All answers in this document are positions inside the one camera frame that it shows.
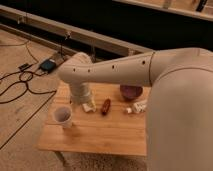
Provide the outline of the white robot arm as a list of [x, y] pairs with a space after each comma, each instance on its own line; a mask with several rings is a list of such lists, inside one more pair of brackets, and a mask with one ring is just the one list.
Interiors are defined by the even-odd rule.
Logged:
[[80, 52], [59, 77], [76, 103], [91, 99], [90, 83], [148, 87], [148, 171], [213, 171], [213, 51], [159, 50], [98, 63]]

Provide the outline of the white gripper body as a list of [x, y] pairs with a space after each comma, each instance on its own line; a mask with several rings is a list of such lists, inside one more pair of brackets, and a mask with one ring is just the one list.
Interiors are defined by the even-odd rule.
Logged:
[[92, 91], [88, 83], [72, 84], [70, 88], [70, 98], [73, 103], [84, 104], [92, 99]]

